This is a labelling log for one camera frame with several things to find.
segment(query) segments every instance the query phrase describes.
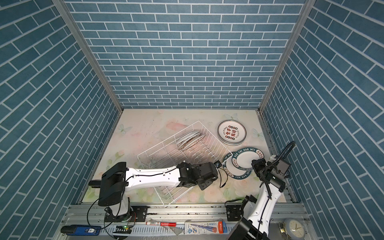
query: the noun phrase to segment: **brick wallpaper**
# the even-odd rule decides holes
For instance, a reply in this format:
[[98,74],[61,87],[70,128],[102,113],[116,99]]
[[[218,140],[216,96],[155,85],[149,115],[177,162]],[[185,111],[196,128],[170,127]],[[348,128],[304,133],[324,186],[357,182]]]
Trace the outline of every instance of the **brick wallpaper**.
[[319,239],[384,239],[384,2],[317,0],[268,102]]
[[124,108],[250,108],[304,0],[67,0]]
[[0,239],[53,237],[117,119],[51,0],[0,0]]

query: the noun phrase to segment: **floral tablecloth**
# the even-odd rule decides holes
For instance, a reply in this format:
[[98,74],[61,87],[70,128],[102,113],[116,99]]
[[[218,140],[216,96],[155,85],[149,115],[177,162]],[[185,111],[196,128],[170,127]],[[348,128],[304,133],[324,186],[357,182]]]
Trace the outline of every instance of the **floral tablecloth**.
[[[270,153],[254,110],[126,109],[122,113],[93,179],[101,179],[102,174],[117,162],[125,161],[127,167],[140,168],[138,154],[196,121],[200,121],[208,130],[216,133],[218,125],[228,119],[239,121],[247,130],[247,137],[241,145],[226,145],[230,151],[237,151],[246,146],[255,147],[264,153],[266,159],[269,159]],[[226,176],[224,173],[222,176],[224,182]],[[219,188],[219,184],[220,180],[217,180],[204,191],[195,187],[177,202],[225,202],[250,194],[257,197],[261,182],[252,171],[252,174],[243,180],[230,177],[223,188]],[[83,202],[93,202],[98,196],[99,189],[88,188]],[[130,197],[131,202],[161,202],[154,188],[132,190],[126,192],[126,196]],[[284,195],[278,202],[286,202]]]

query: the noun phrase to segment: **white clock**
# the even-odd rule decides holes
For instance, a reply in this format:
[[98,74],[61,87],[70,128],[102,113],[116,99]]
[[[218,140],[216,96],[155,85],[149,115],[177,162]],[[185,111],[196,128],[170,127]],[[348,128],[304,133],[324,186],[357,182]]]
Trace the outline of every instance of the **white clock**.
[[305,237],[304,226],[296,219],[288,218],[284,222],[279,222],[280,232],[283,237],[291,240],[303,240]]

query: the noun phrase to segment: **metal corner post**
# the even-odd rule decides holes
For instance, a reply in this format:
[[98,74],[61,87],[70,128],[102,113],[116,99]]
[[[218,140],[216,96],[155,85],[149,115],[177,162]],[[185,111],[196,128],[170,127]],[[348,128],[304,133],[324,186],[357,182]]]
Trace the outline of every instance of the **metal corner post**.
[[91,49],[88,46],[88,43],[85,41],[84,36],[82,35],[78,25],[76,24],[72,14],[70,13],[67,5],[65,4],[64,0],[52,0],[53,4],[59,11],[61,17],[63,18],[64,22],[67,24],[69,30],[71,31],[73,37],[75,38],[76,42],[80,46],[81,50],[83,51],[85,57],[88,59],[89,64],[95,71],[96,75],[98,76],[101,84],[104,86],[105,90],[107,91],[108,95],[112,99],[112,102],[118,109],[119,113],[122,113],[122,106],[116,97],[115,93],[113,92],[110,84],[108,83],[108,80],[106,76],[104,75],[103,70],[101,69],[99,63],[97,62],[95,56],[93,55]]
[[312,7],[314,5],[316,0],[306,0],[303,9],[300,12],[299,18],[297,19],[297,22],[295,24],[295,27],[293,28],[292,34],[287,42],[287,45],[284,49],[283,54],[281,55],[281,59],[279,61],[278,66],[276,67],[276,70],[271,78],[271,81],[266,89],[266,92],[264,94],[263,100],[260,103],[259,111],[263,112],[265,109],[267,102],[273,92],[273,89],[275,88],[277,81],[279,80],[279,77],[284,69],[285,64],[287,63],[288,57],[292,52],[293,47],[295,46],[295,43],[297,39],[299,38],[299,35],[301,33],[301,30],[303,29],[304,23],[308,18],[308,15],[310,14]]

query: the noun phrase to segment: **red marker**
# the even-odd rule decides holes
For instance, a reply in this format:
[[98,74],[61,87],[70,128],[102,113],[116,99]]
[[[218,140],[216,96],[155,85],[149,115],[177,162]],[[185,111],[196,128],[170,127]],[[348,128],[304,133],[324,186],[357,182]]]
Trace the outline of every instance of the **red marker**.
[[175,222],[146,222],[146,225],[175,227],[176,223]]

